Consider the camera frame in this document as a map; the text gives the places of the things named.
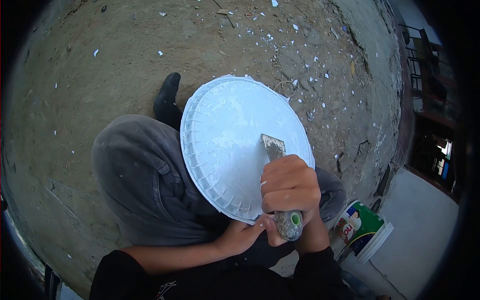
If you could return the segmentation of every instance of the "white bucket lid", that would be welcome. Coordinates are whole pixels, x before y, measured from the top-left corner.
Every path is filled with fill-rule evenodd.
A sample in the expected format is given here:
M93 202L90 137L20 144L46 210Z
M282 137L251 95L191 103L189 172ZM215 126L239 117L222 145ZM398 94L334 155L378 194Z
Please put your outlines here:
M202 85L181 119L183 160L196 187L219 212L249 224L262 214L260 176L269 162L262 133L315 168L287 99L251 77L225 75Z

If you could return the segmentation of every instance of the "foot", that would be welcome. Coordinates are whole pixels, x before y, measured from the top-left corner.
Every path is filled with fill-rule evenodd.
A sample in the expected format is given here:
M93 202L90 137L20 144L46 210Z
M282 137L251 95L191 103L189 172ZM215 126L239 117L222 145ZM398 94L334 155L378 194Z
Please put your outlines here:
M181 112L175 103L180 83L180 74L171 73L165 78L158 95L153 103L155 118L177 131L180 131Z

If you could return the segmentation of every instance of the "gray pants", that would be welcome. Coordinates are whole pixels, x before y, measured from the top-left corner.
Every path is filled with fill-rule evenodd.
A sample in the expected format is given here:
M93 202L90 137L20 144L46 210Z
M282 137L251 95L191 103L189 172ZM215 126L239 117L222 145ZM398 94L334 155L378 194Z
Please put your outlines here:
M116 118L94 141L92 167L101 193L133 245L205 243L219 237L229 224L229 218L211 206L192 182L179 132L155 119ZM316 171L323 193L322 219L332 218L342 209L345 189L335 175ZM270 247L263 234L242 256L250 259L248 255L264 252L273 262L292 250L292 243ZM263 258L252 261L264 263Z

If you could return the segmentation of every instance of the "bucket label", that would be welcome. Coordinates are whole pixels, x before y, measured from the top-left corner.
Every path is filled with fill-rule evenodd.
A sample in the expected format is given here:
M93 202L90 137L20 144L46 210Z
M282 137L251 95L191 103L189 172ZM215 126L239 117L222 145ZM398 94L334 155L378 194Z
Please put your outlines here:
M342 213L335 231L357 256L384 223L376 213L357 201Z

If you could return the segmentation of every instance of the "dirt ground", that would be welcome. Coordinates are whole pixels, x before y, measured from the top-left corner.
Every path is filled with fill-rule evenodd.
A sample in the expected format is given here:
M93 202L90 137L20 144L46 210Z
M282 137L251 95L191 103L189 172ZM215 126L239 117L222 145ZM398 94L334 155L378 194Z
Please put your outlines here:
M128 244L96 189L92 143L120 115L152 117L170 72L182 75L181 108L225 74L290 97L316 164L342 179L349 202L368 203L394 153L401 79L387 4L217 2L231 23L212 0L53 2L20 54L2 101L10 213L84 298L101 257Z

